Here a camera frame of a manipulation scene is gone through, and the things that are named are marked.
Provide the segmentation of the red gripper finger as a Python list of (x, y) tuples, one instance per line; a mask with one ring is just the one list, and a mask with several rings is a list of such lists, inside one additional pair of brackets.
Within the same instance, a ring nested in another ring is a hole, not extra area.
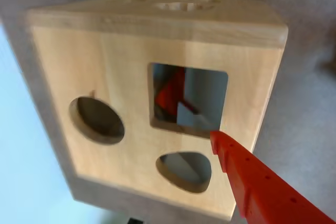
[(334, 222), (232, 137), (212, 131), (210, 139), (248, 223)]

